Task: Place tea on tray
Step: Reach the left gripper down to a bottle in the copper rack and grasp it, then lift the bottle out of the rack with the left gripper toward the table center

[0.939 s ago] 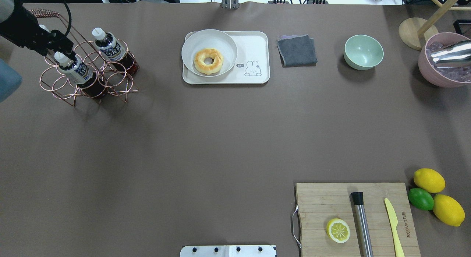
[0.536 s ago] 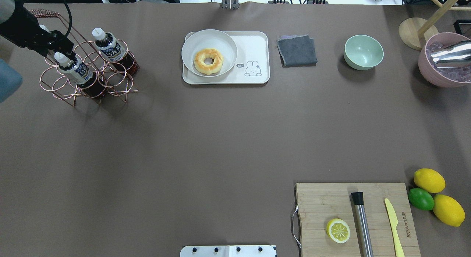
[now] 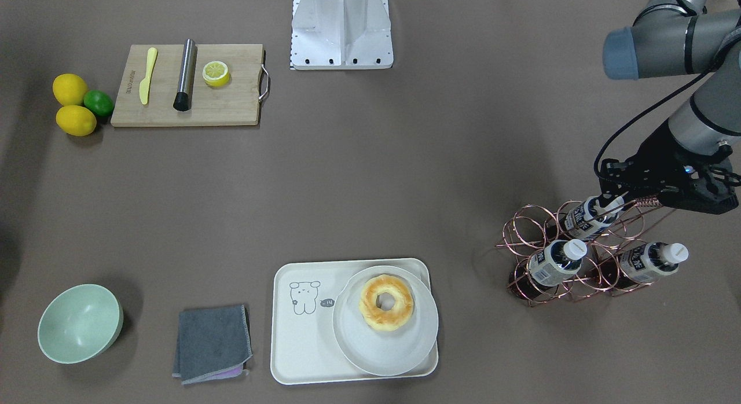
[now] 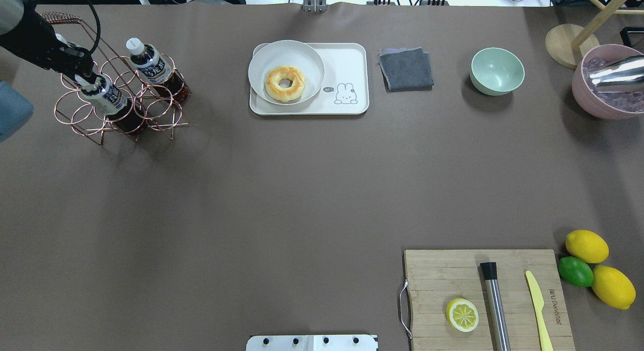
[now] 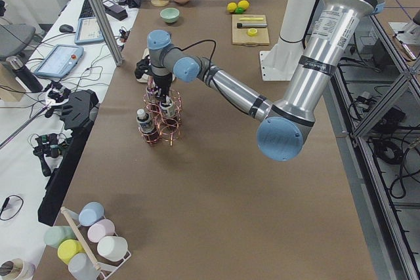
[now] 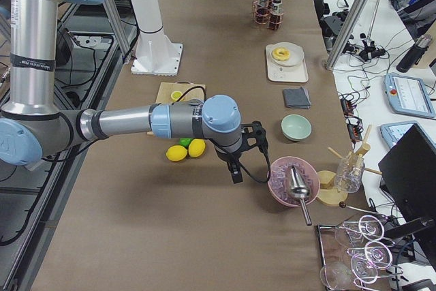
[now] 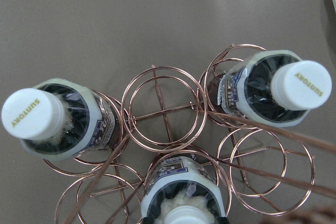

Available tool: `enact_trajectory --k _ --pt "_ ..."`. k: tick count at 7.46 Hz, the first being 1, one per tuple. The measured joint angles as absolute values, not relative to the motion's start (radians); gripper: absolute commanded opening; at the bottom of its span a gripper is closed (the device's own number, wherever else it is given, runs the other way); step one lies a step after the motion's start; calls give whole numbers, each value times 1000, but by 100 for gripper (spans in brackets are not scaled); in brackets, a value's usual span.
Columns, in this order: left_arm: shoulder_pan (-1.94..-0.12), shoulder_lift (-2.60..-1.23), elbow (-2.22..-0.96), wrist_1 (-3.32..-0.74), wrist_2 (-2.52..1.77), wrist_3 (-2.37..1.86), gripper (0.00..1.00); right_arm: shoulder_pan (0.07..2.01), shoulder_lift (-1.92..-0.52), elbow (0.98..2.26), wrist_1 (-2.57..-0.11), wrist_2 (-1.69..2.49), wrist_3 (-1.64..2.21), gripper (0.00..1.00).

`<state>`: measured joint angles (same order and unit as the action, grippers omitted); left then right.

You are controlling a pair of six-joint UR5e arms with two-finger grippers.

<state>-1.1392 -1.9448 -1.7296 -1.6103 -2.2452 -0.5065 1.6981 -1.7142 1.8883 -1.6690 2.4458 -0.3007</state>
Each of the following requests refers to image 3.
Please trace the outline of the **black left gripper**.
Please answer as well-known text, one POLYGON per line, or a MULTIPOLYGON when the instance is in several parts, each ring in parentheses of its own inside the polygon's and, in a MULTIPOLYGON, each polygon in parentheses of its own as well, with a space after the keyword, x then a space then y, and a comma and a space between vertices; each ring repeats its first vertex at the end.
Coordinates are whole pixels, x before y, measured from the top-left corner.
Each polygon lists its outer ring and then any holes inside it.
POLYGON ((664 121, 625 162, 604 159, 600 165, 600 206, 622 211, 635 199, 656 196, 663 206, 684 211, 724 214, 739 206, 729 145, 709 156, 683 148, 664 121))

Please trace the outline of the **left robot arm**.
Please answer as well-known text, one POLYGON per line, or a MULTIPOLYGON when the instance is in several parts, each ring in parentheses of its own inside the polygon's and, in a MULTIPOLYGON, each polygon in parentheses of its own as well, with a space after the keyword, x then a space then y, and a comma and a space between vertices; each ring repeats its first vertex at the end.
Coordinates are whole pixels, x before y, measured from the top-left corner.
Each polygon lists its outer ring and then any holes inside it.
POLYGON ((645 197, 714 215, 739 205, 739 174, 729 159, 739 141, 739 10, 706 14, 706 1, 649 0, 632 26, 604 40, 609 79, 702 81, 633 156, 596 156, 598 204, 607 211, 645 197))

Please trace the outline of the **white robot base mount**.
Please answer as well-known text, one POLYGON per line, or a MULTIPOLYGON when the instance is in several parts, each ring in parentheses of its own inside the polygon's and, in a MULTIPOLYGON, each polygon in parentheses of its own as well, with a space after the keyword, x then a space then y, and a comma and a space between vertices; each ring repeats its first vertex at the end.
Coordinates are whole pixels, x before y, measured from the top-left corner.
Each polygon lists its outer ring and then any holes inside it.
POLYGON ((294 70, 389 69, 394 65, 388 0, 293 0, 294 70))

